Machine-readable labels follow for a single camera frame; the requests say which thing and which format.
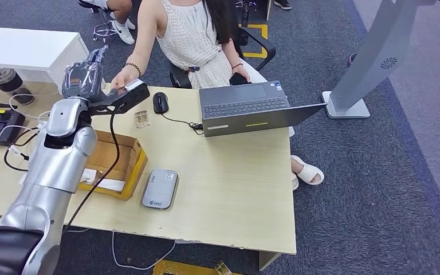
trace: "yellow floor marking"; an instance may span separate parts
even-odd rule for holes
[[[261,36],[266,39],[268,37],[266,24],[248,24],[247,28],[261,29]],[[243,56],[244,57],[255,57],[255,58],[266,58],[267,57],[267,50],[262,48],[262,53],[243,53]]]

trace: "robotic arm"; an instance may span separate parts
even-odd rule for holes
[[[64,99],[53,105],[23,188],[0,218],[0,275],[53,274],[66,210],[97,142],[91,117],[126,113],[150,95],[139,79],[125,93],[101,90],[106,49],[65,69]]]

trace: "laptop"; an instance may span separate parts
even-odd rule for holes
[[[326,103],[291,107],[279,81],[200,89],[205,136],[295,126]]]

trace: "woman's arm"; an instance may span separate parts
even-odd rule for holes
[[[230,39],[228,43],[222,44],[222,50],[232,67],[232,75],[238,73],[243,76],[247,82],[250,82],[250,76],[243,68],[243,63],[235,50],[234,41]]]
[[[238,57],[238,53],[235,50],[234,41],[232,39],[230,39],[228,43],[222,44],[222,50],[227,56],[231,67],[240,63],[240,57]]]
[[[121,88],[132,80],[142,76],[146,71],[147,64],[154,44],[158,29],[158,10],[160,2],[156,0],[143,0],[137,14],[137,39],[134,51],[127,58],[127,64],[112,80],[112,88]]]

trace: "cardboard box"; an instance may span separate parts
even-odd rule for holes
[[[97,146],[92,156],[88,158],[85,168],[97,170],[97,176],[92,184],[84,182],[78,184],[78,187],[84,190],[90,190],[116,159],[116,148],[111,133],[96,132],[98,137]],[[119,144],[120,157],[106,179],[123,180],[125,181],[124,188],[122,191],[114,191],[97,187],[94,192],[111,195],[126,201],[132,197],[134,190],[136,190],[148,159],[137,139],[118,134],[116,134],[116,138]]]

